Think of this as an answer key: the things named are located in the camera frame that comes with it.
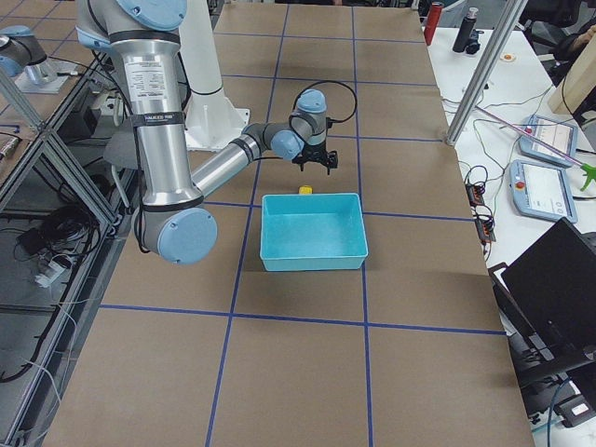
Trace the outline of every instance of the table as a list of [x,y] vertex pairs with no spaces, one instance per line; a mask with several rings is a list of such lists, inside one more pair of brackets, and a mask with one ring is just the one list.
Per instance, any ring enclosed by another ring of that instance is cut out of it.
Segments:
[[[527,446],[417,14],[231,4],[215,37],[255,121],[287,119],[313,80],[356,88],[356,119],[329,138],[340,168],[245,169],[209,197],[220,237],[199,264],[130,237],[44,445]],[[323,89],[330,116],[349,113],[348,92]],[[362,269],[264,271],[262,196],[306,183],[360,194]]]
[[[482,49],[486,48],[492,31],[484,31],[481,34],[480,42]],[[447,119],[453,117],[452,111],[463,96],[464,89],[478,64],[481,52],[474,57],[466,54],[457,54],[451,50],[456,29],[439,28],[435,33],[432,45],[429,47],[430,59],[433,64],[437,83],[441,96],[450,102],[444,102]],[[548,105],[549,96],[554,92],[552,83],[545,72],[542,64],[534,54],[521,32],[513,32],[505,47],[505,52],[515,56],[512,62],[499,61],[492,72],[488,88],[484,90],[483,100],[480,106],[488,104],[514,103],[492,107],[489,110],[511,123],[523,123],[528,116],[539,113],[551,117],[556,121],[563,121],[570,118],[569,115],[555,115]],[[474,112],[467,122],[467,126],[459,141],[455,145],[458,157],[469,165],[483,165],[489,171],[491,178],[498,177],[501,169],[490,160],[482,151],[481,142],[478,140],[473,129],[475,119],[484,119],[486,116],[480,112]],[[496,158],[502,166],[508,163],[510,155],[512,159],[531,160],[523,156],[514,142],[517,135],[507,129],[499,129],[498,125],[488,123],[477,123],[479,134],[487,148],[487,152]],[[578,147],[593,150],[583,132],[579,132]],[[578,158],[593,164],[594,156],[577,155]],[[467,166],[462,165],[462,172],[467,172]],[[568,175],[573,187],[574,196],[596,196],[596,184],[592,184],[584,193],[579,188],[584,180],[579,169],[568,169]],[[495,214],[495,236],[496,242],[492,246],[490,258],[487,261],[489,266],[502,262],[510,264],[518,258],[528,247],[530,247],[540,236],[542,236],[552,223],[529,217],[521,216],[511,200],[509,192],[509,177],[506,173],[503,186],[498,188],[498,182],[491,182],[487,185],[485,198],[488,204],[496,210]],[[579,221],[576,227],[581,232],[596,230],[596,201],[576,202],[576,209]],[[593,445],[593,436],[596,433],[596,421],[590,421],[574,429],[554,426],[552,433],[553,446],[590,446]],[[546,430],[540,429],[535,433],[535,445],[546,445]]]

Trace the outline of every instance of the cable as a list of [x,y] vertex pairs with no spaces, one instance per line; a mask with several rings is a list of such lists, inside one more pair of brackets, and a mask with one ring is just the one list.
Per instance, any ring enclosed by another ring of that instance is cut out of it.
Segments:
[[105,73],[105,75],[108,76],[108,78],[114,83],[115,88],[118,90],[118,93],[120,93],[120,96],[122,98],[122,101],[124,102],[124,105],[128,109],[129,113],[131,115],[133,115],[133,113],[132,113],[132,106],[130,105],[129,99],[124,94],[124,91],[122,91],[122,88],[116,82],[116,80],[114,79],[114,77],[112,76],[112,74],[110,73],[110,71],[107,69],[106,65],[103,63],[102,58],[99,56],[99,53],[97,51],[91,50],[91,54],[93,55],[93,60],[95,62],[97,62],[101,66],[101,68],[103,69],[103,72]]
[[122,204],[124,205],[125,210],[128,211],[130,210],[130,201],[129,197],[127,196],[127,192],[122,185],[122,182],[120,182],[118,171],[114,165],[112,165],[110,171],[112,172],[112,179],[114,180],[115,187],[118,190],[118,194],[120,194],[120,198],[122,199]]
[[97,70],[97,69],[95,69],[95,68],[93,68],[93,67],[90,67],[90,66],[88,66],[88,65],[85,65],[84,63],[77,62],[77,61],[71,61],[71,60],[69,60],[69,59],[58,58],[58,57],[56,57],[56,56],[49,56],[49,58],[50,58],[50,59],[54,59],[54,60],[56,60],[56,61],[70,62],[70,63],[73,63],[73,64],[75,64],[75,65],[80,65],[81,67],[83,67],[83,68],[86,68],[87,70],[90,70],[91,72],[98,74],[99,76],[103,77],[105,80],[107,80],[107,81],[109,81],[109,82],[113,82],[113,81],[112,81],[112,79],[110,79],[108,76],[106,76],[105,74],[103,74],[103,73],[102,73],[102,72],[100,72],[99,70]]
[[549,421],[548,421],[548,424],[547,424],[547,446],[548,447],[550,447],[550,423],[552,421],[552,414],[554,413],[554,410],[555,410],[555,402],[557,401],[557,396],[559,396],[559,392],[569,382],[571,382],[571,377],[567,377],[565,380],[563,380],[561,382],[561,384],[555,390],[555,394],[552,395],[552,399],[550,400],[550,405],[549,405]]
[[258,158],[253,159],[252,161],[259,161],[259,160],[281,160],[280,156],[260,156]]
[[103,157],[102,156],[98,156],[97,158],[92,159],[88,163],[85,163],[82,168],[83,169],[88,168],[89,166],[94,165],[98,161],[102,161],[102,160],[103,160]]
[[[83,247],[83,251],[88,250],[90,242],[91,242],[91,238],[88,237],[87,241],[85,242],[85,246]],[[75,283],[75,278],[78,274],[78,271],[80,270],[81,266],[83,265],[84,259],[85,258],[79,259],[78,262],[74,263],[73,267],[71,268],[71,274],[68,278],[68,281],[66,282],[66,287],[64,288],[64,291],[62,292],[62,296],[59,300],[59,304],[62,302],[62,300],[64,300],[64,298],[66,298],[66,296],[68,296],[70,289],[73,287],[73,284]],[[37,343],[35,345],[34,352],[31,355],[29,361],[26,364],[22,365],[18,372],[15,372],[14,374],[12,374],[8,377],[4,376],[5,372],[0,372],[0,384],[6,384],[8,382],[17,380],[17,379],[21,378],[24,374],[26,374],[31,369],[31,367],[33,366],[33,363],[35,363],[37,361],[37,358],[39,357],[39,354],[41,352],[41,347],[42,347],[43,343],[46,341],[47,336],[49,335],[49,332],[51,331],[56,319],[58,318],[59,313],[60,313],[60,310],[58,308],[54,309],[54,311],[52,312],[52,314],[49,318],[49,321],[47,322],[46,327],[44,328],[42,333],[39,335],[39,337],[37,337]]]
[[64,144],[72,144],[74,142],[87,142],[87,141],[105,141],[111,140],[112,137],[86,137],[86,138],[77,138],[76,140],[70,140],[69,142],[64,142]]
[[15,138],[19,139],[19,142],[22,142],[22,138],[19,135],[15,135],[14,133],[0,131],[0,135],[7,135],[8,137],[15,137]]
[[25,230],[21,230],[20,228],[2,228],[0,229],[0,233],[16,233],[18,235],[22,235],[25,233]]
[[567,76],[562,79],[561,99],[562,103],[565,105],[565,108],[567,109],[567,112],[569,112],[569,115],[573,116],[573,112],[571,111],[571,108],[569,107],[569,105],[567,104],[567,100],[565,99],[565,82],[567,82]]
[[48,371],[46,368],[44,368],[43,366],[35,363],[34,361],[30,361],[30,360],[26,360],[26,359],[23,359],[23,360],[25,361],[25,363],[27,363],[31,366],[35,366],[35,368],[39,369],[40,371],[44,372],[47,375],[47,378],[52,383],[52,388],[54,388],[54,392],[56,393],[56,399],[58,399],[59,403],[62,403],[62,398],[60,396],[60,392],[58,391],[58,387],[56,386],[56,382],[54,382],[54,377],[52,376],[52,373],[50,371]]
[[524,105],[524,104],[530,102],[531,100],[535,100],[537,98],[544,97],[547,93],[549,93],[551,88],[552,88],[552,86],[549,86],[544,92],[540,93],[539,95],[533,96],[532,98],[528,98],[527,100],[525,100],[523,102],[500,102],[497,104],[485,105],[484,108],[488,109],[489,107],[501,107],[503,105]]
[[186,67],[184,66],[183,55],[180,53],[180,51],[178,52],[178,60],[180,61],[180,66],[182,67],[183,73],[184,73],[184,79],[186,80],[186,82],[178,81],[179,84],[186,85],[186,96],[184,97],[183,102],[182,102],[182,109],[184,110],[186,108],[186,106],[188,105],[188,103],[190,102],[191,97],[193,96],[193,89],[190,87],[190,81],[188,80],[188,73],[186,72]]
[[49,180],[44,176],[44,174],[41,173],[41,171],[38,168],[33,167],[33,172],[35,172],[39,176],[39,178],[47,185],[47,187],[49,189],[51,189],[52,191],[54,191],[58,195],[58,198],[62,202],[64,202],[64,203],[75,203],[75,200],[73,198],[67,197],[61,191],[63,183],[61,183],[60,186],[56,187],[52,183],[49,182]]
[[352,96],[354,97],[354,109],[352,110],[352,113],[344,119],[333,119],[333,118],[329,118],[330,122],[333,124],[340,124],[340,123],[345,123],[348,119],[350,119],[352,116],[354,116],[358,110],[358,96],[356,95],[356,91],[350,87],[348,84],[346,84],[345,82],[341,82],[341,81],[332,81],[332,80],[325,80],[325,81],[317,81],[317,82],[313,82],[311,85],[303,88],[300,93],[298,93],[296,95],[296,98],[294,99],[294,104],[291,107],[292,110],[296,108],[296,104],[298,103],[298,100],[300,99],[300,97],[302,96],[302,94],[307,91],[309,88],[315,87],[315,86],[319,86],[321,84],[337,84],[338,86],[342,86],[344,88],[347,88],[350,93],[352,93]]
[[139,251],[141,253],[147,254],[150,251],[146,249],[142,245],[142,238],[144,236],[143,226],[142,226],[142,216],[143,216],[143,203],[142,203],[142,165],[141,165],[141,148],[139,145],[139,135],[137,133],[137,128],[132,128],[132,136],[134,137],[134,148],[135,153],[137,156],[137,189],[139,192],[139,214],[137,215],[137,243],[139,244]]

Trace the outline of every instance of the black cable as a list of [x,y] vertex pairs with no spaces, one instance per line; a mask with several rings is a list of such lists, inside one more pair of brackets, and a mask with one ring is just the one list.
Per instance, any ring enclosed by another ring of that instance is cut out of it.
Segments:
[[258,158],[255,158],[252,161],[259,161],[259,160],[281,160],[282,158],[280,156],[260,156]]
[[[91,239],[88,238],[88,240],[85,243],[84,251],[88,250],[88,245],[90,244],[90,241]],[[58,318],[58,315],[61,313],[60,304],[64,302],[65,298],[68,296],[68,293],[70,292],[70,289],[73,287],[73,284],[75,283],[75,278],[78,274],[78,271],[81,268],[81,265],[83,264],[83,261],[84,258],[80,259],[79,262],[74,263],[74,266],[71,269],[71,274],[68,277],[68,281],[66,283],[66,288],[64,289],[64,292],[62,293],[62,296],[59,300],[59,305],[57,305],[54,311],[52,312],[52,315],[50,316],[49,321],[47,322],[46,328],[44,328],[42,333],[37,337],[37,343],[35,345],[34,352],[29,359],[30,363],[25,363],[24,365],[21,365],[20,370],[10,375],[9,377],[4,376],[5,372],[0,373],[0,384],[6,384],[8,382],[12,382],[21,378],[32,368],[33,364],[37,361],[39,353],[41,352],[42,345],[46,341],[49,332],[51,331],[54,323],[56,322],[56,319]]]
[[358,96],[356,95],[356,91],[350,87],[348,84],[346,84],[345,82],[341,82],[341,81],[332,81],[332,80],[325,80],[325,81],[317,81],[317,82],[313,82],[311,85],[303,88],[300,93],[298,93],[296,95],[296,98],[294,99],[294,104],[292,106],[292,110],[296,108],[296,104],[298,103],[298,100],[300,99],[300,97],[302,96],[302,94],[307,91],[309,88],[315,87],[315,86],[319,86],[321,84],[337,84],[338,86],[342,86],[344,88],[347,88],[348,90],[350,90],[350,93],[352,93],[352,96],[354,97],[354,109],[352,110],[352,113],[344,119],[333,119],[333,118],[329,118],[330,122],[332,122],[333,124],[335,123],[345,123],[348,119],[350,119],[352,116],[354,116],[358,110]]
[[565,82],[567,81],[568,76],[569,76],[569,74],[567,74],[567,76],[562,79],[561,99],[562,99],[562,103],[565,104],[565,108],[567,109],[567,112],[569,112],[569,115],[573,116],[574,113],[571,111],[571,108],[569,107],[569,105],[567,104],[567,100],[565,99]]
[[97,163],[98,161],[102,161],[102,160],[103,160],[103,157],[102,157],[102,156],[98,156],[97,158],[95,158],[95,159],[93,159],[93,160],[89,161],[88,163],[85,163],[85,164],[83,165],[83,167],[82,167],[82,168],[83,168],[83,169],[86,169],[86,168],[88,168],[89,166],[91,166],[91,165],[94,165],[94,164],[95,164],[95,163]]
[[549,93],[549,91],[550,91],[551,88],[552,87],[549,87],[549,88],[546,89],[546,91],[540,93],[539,95],[533,96],[532,98],[528,98],[527,100],[525,100],[523,102],[500,102],[500,103],[497,103],[497,104],[488,104],[488,105],[485,105],[484,108],[485,109],[488,109],[489,107],[501,107],[503,105],[524,105],[527,102],[530,102],[531,100],[535,100],[537,98],[540,98],[541,96],[545,96],[547,93]]
[[60,200],[64,201],[65,203],[74,202],[72,199],[70,199],[64,195],[64,193],[60,189],[61,185],[59,187],[54,186],[52,183],[49,182],[49,180],[44,176],[44,174],[41,173],[41,171],[38,168],[33,167],[33,172],[35,172],[39,176],[39,178],[42,180],[42,182],[44,182],[49,189],[51,189],[58,195]]
[[116,80],[114,79],[114,77],[112,76],[112,74],[110,73],[110,71],[107,69],[107,67],[103,63],[102,58],[100,57],[99,53],[97,53],[96,51],[91,50],[91,54],[93,55],[93,60],[95,62],[97,62],[101,66],[101,68],[105,72],[105,75],[108,76],[108,78],[114,83],[114,86],[116,87],[116,89],[118,90],[118,93],[120,93],[120,96],[122,97],[122,102],[124,103],[124,105],[126,106],[126,108],[129,109],[129,113],[131,115],[133,115],[133,113],[132,113],[132,106],[130,105],[129,99],[124,94],[124,91],[122,91],[122,88],[120,88],[120,85],[116,82]]
[[23,234],[25,233],[25,230],[21,230],[20,228],[1,228],[0,229],[0,233],[17,233],[17,234]]
[[56,61],[70,62],[70,63],[74,63],[76,65],[80,65],[81,67],[86,68],[87,70],[90,70],[91,72],[98,74],[99,76],[101,76],[102,78],[104,78],[106,81],[113,82],[112,79],[110,79],[108,76],[106,76],[105,74],[103,74],[99,70],[96,70],[93,67],[90,67],[88,65],[85,65],[84,63],[77,62],[77,61],[71,61],[70,59],[58,58],[56,56],[49,56],[49,58],[50,59],[55,59]]
[[94,142],[94,141],[105,141],[105,140],[111,140],[112,137],[86,137],[86,138],[77,138],[76,140],[70,140],[69,142],[64,142],[64,144],[72,144],[74,142]]
[[182,109],[184,110],[184,109],[186,109],[186,106],[188,105],[191,97],[193,96],[193,90],[190,87],[190,81],[188,80],[188,73],[186,72],[186,67],[184,66],[183,55],[180,52],[178,52],[178,60],[180,61],[180,66],[182,67],[183,73],[184,73],[184,79],[186,80],[186,82],[178,81],[179,84],[186,85],[186,96],[184,97],[183,102],[182,102]]
[[15,135],[14,133],[0,131],[0,135],[7,135],[8,137],[15,137],[15,138],[19,139],[19,142],[22,142],[22,138],[19,135]]
[[[472,171],[474,169],[482,169],[484,171],[484,180],[483,181],[478,181],[478,182],[474,182],[472,183],[470,181],[470,177],[472,175]],[[488,169],[483,166],[483,165],[475,165],[469,168],[469,170],[467,171],[466,176],[464,177],[464,184],[466,186],[478,186],[479,188],[482,189],[481,193],[484,194],[484,191],[486,190],[486,183],[488,182]]]
[[139,135],[137,128],[132,128],[132,136],[134,137],[134,149],[137,156],[137,188],[139,192],[139,214],[137,215],[137,243],[139,244],[139,251],[141,253],[149,253],[150,251],[147,250],[142,245],[142,237],[144,236],[143,232],[143,225],[142,225],[142,215],[143,215],[143,203],[142,203],[142,164],[141,164],[141,147],[139,145]]
[[547,422],[547,446],[550,447],[550,424],[552,422],[552,414],[555,410],[555,403],[557,401],[557,396],[559,396],[559,392],[561,392],[562,388],[571,382],[571,377],[567,377],[565,380],[561,382],[561,384],[555,390],[555,394],[552,395],[552,399],[550,400],[549,405],[549,421]]

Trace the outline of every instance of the white cable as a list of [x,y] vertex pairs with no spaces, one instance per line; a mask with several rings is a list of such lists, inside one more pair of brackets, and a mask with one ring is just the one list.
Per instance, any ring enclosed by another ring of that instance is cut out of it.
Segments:
[[44,372],[47,375],[47,378],[52,383],[52,388],[54,388],[54,392],[56,393],[56,399],[58,399],[59,403],[62,403],[62,398],[60,397],[60,393],[58,392],[58,387],[56,386],[56,382],[54,382],[54,377],[52,376],[52,373],[50,371],[48,371],[46,368],[44,368],[43,366],[35,363],[34,361],[30,361],[30,360],[26,360],[26,359],[23,359],[23,360],[25,361],[25,363],[29,363],[31,366],[35,366],[35,368]]
[[[120,107],[122,106],[122,120],[120,119]],[[114,112],[112,113],[112,119],[114,121],[114,125],[118,128],[124,121],[124,103],[120,99],[120,95],[118,93],[115,94],[114,97]]]
[[75,340],[76,340],[76,333],[78,332],[78,325],[76,324],[75,319],[73,318],[73,316],[71,314],[69,314],[68,312],[66,312],[64,310],[64,308],[62,307],[63,303],[57,305],[59,310],[61,310],[62,312],[64,312],[64,315],[66,317],[68,317],[74,325],[74,331],[73,331],[73,336],[71,337],[71,343],[70,343],[70,348],[68,348],[68,358],[66,359],[66,369],[64,370],[64,376],[62,377],[61,383],[60,383],[60,390],[64,391],[64,383],[66,381],[66,373],[68,372],[68,365],[71,362],[71,358],[73,355],[73,349],[75,348]]
[[122,198],[122,203],[124,204],[125,208],[130,208],[129,198],[127,197],[127,192],[124,190],[124,186],[120,182],[120,176],[118,175],[118,171],[114,165],[112,165],[112,178],[114,179],[115,187],[120,193],[120,198]]

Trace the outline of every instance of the metal pole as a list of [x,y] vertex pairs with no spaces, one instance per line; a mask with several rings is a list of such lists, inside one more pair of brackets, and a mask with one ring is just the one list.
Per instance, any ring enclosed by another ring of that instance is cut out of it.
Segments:
[[454,120],[452,121],[449,130],[447,130],[447,136],[445,138],[447,144],[450,144],[451,146],[455,145],[457,139],[461,135],[467,119],[476,106],[476,102],[488,81],[488,77],[493,71],[494,65],[509,39],[509,35],[520,19],[520,15],[527,3],[528,0],[508,0],[505,4],[503,14],[499,19],[499,22],[496,24],[493,35],[482,54],[481,60],[478,62],[478,67],[476,67],[476,71],[469,81],[466,93],[464,93],[464,98],[462,98],[462,101],[457,108]]
[[494,121],[496,121],[498,123],[501,123],[503,126],[507,126],[508,128],[510,128],[512,130],[515,130],[520,135],[522,135],[523,138],[527,138],[528,140],[530,140],[532,142],[535,142],[536,144],[540,144],[541,146],[546,147],[547,149],[550,150],[550,152],[552,152],[553,154],[555,154],[557,156],[560,156],[560,157],[564,158],[569,163],[573,163],[574,165],[579,166],[580,168],[584,165],[582,162],[576,160],[572,156],[567,155],[565,152],[560,151],[555,146],[553,146],[551,144],[548,144],[547,142],[543,142],[542,140],[538,139],[537,137],[535,137],[531,133],[526,132],[524,129],[521,129],[521,128],[517,127],[517,126],[514,126],[511,123],[508,123],[504,119],[499,118],[497,115],[491,114],[489,111],[487,111],[485,109],[481,109],[480,107],[476,107],[476,109],[478,109],[480,112],[484,113],[488,117],[492,118]]
[[0,93],[27,120],[29,126],[40,130],[43,125],[41,116],[2,70],[0,70]]

